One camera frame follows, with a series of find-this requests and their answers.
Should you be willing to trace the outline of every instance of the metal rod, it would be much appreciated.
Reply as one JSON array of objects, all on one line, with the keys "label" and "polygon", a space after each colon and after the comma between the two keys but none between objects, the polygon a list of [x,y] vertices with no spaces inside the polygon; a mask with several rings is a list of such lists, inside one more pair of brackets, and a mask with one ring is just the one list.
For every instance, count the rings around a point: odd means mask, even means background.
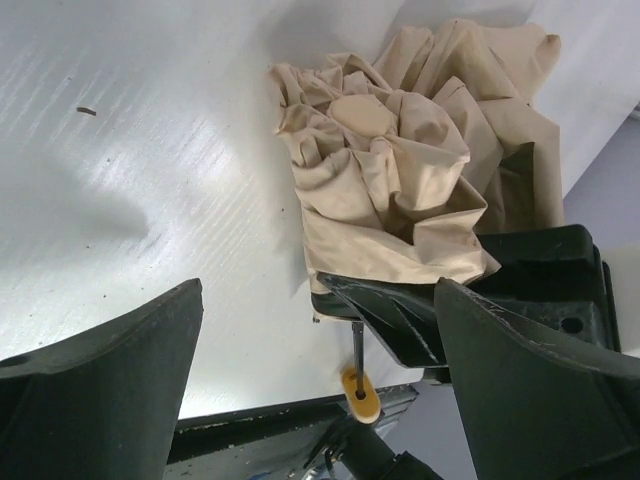
[{"label": "metal rod", "polygon": [[362,322],[352,322],[353,351],[356,357],[356,398],[363,400],[364,392],[364,325]]}]

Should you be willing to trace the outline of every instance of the beige fabric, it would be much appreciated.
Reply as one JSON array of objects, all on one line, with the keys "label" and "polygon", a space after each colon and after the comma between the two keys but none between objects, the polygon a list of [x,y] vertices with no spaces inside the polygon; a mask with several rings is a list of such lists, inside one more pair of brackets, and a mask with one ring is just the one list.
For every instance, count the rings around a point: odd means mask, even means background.
[{"label": "beige fabric", "polygon": [[270,77],[318,272],[466,283],[499,265],[476,233],[561,225],[559,130],[530,107],[560,40],[536,25],[407,27],[372,66],[327,56]]}]

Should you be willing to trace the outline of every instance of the beige cloth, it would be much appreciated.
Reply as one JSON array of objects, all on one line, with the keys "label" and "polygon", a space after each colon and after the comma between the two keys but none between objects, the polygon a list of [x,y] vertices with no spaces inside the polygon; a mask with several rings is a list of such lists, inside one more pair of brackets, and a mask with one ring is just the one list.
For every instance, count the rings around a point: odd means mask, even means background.
[{"label": "beige cloth", "polygon": [[318,271],[466,283],[499,265],[476,233],[563,223],[559,129],[530,107],[560,39],[537,25],[403,28],[374,65],[276,65],[304,246]]}]

